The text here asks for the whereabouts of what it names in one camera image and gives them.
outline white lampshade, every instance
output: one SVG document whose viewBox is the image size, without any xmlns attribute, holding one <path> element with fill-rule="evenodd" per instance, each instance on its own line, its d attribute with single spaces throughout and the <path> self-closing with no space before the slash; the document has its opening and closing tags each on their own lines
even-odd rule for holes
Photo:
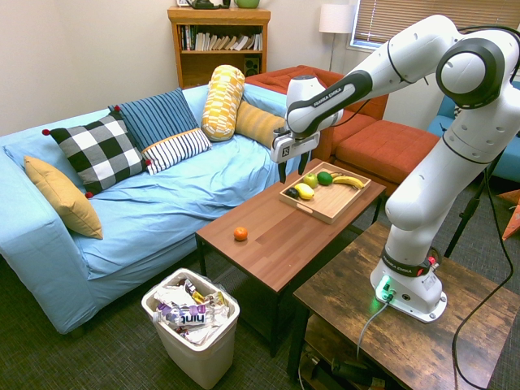
<svg viewBox="0 0 520 390">
<path fill-rule="evenodd" d="M 323 4 L 319 17 L 319 31 L 321 33 L 351 33 L 355 11 L 354 5 Z"/>
</svg>

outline wastebasket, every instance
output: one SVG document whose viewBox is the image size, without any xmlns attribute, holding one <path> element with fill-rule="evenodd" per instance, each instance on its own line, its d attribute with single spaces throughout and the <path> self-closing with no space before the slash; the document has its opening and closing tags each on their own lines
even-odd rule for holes
<svg viewBox="0 0 520 390">
<path fill-rule="evenodd" d="M 203 345 L 190 343 L 165 323 L 154 323 L 154 326 L 164 348 L 175 364 L 201 387 L 210 389 L 223 377 L 233 361 L 236 322 L 240 313 L 240 307 L 236 301 L 225 291 L 218 289 L 200 275 L 186 268 L 180 268 L 148 291 L 143 296 L 141 305 L 152 319 L 160 303 L 154 298 L 158 287 L 177 285 L 180 280 L 185 278 L 190 279 L 197 291 L 203 296 L 216 292 L 223 294 L 229 307 L 227 322 Z"/>
</svg>

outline green bowl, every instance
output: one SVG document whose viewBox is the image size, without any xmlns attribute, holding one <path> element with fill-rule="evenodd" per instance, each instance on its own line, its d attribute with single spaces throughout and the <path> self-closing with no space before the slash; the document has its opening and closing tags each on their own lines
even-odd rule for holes
<svg viewBox="0 0 520 390">
<path fill-rule="evenodd" d="M 256 8 L 260 0 L 235 0 L 235 4 L 239 8 Z"/>
</svg>

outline wooden tray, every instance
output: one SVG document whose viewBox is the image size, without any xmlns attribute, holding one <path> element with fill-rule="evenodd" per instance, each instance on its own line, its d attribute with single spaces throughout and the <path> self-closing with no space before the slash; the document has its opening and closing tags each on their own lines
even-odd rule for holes
<svg viewBox="0 0 520 390">
<path fill-rule="evenodd" d="M 365 187 L 362 189 L 356 189 L 347 184 L 319 184 L 318 187 L 314 188 L 314 197 L 309 201 L 293 199 L 290 196 L 285 195 L 284 192 L 287 189 L 294 187 L 298 183 L 303 183 L 304 175 L 302 175 L 298 180 L 285 187 L 279 193 L 279 199 L 290 206 L 296 207 L 298 210 L 305 211 L 313 217 L 321 219 L 323 222 L 332 224 L 338 219 L 341 213 L 352 204 L 352 202 L 358 199 L 358 197 L 368 188 L 372 180 L 351 171 L 341 169 L 335 165 L 329 164 L 328 162 L 322 162 L 315 169 L 312 169 L 307 173 L 312 172 L 317 175 L 321 171 L 328 173 L 341 172 L 347 176 L 357 177 Z"/>
</svg>

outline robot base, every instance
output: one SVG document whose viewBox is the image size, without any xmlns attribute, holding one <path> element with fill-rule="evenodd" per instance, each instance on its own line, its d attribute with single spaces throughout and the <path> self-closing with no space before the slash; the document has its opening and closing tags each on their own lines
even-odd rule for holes
<svg viewBox="0 0 520 390">
<path fill-rule="evenodd" d="M 407 315 L 422 321 L 423 323 L 431 323 L 437 320 L 446 309 L 448 305 L 448 297 L 442 292 L 442 285 L 440 281 L 433 275 L 433 272 L 428 272 L 425 276 L 419 276 L 418 278 L 410 278 L 409 276 L 403 276 L 390 270 L 382 261 L 379 261 L 378 266 L 370 274 L 370 282 L 375 290 L 375 297 L 378 301 L 386 303 L 388 292 L 383 290 L 385 284 L 389 284 L 388 291 L 393 293 L 394 298 L 388 304 L 389 306 L 406 313 Z M 432 310 L 427 312 L 418 309 L 421 307 L 428 307 L 428 302 L 432 296 L 432 293 L 425 294 L 424 284 L 432 284 L 427 291 L 435 291 L 435 284 L 440 286 L 439 298 L 435 299 L 436 302 Z"/>
</svg>

